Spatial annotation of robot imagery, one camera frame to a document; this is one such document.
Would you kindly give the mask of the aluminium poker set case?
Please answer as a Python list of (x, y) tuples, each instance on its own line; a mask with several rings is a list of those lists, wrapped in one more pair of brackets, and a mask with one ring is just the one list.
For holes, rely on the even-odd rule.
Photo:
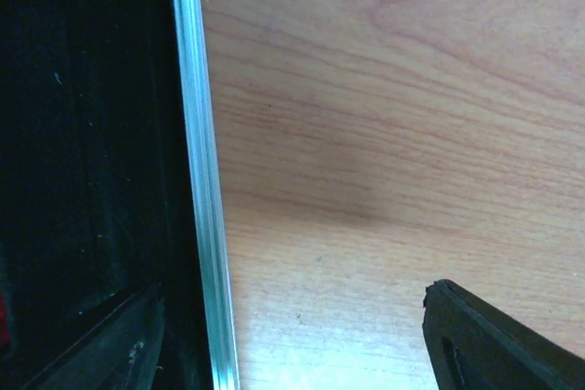
[(201, 0), (1, 0), (1, 386), (141, 287), (150, 389), (236, 389)]

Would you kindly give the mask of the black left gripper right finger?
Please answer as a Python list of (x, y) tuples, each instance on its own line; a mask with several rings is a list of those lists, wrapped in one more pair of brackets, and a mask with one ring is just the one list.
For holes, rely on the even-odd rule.
[(584, 360), (449, 279), (427, 287), (422, 330), (440, 389), (582, 389)]

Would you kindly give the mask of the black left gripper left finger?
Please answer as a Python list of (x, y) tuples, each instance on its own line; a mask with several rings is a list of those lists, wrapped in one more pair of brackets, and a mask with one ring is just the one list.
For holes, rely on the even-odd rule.
[(122, 298), (23, 389), (150, 389), (165, 333), (160, 285)]

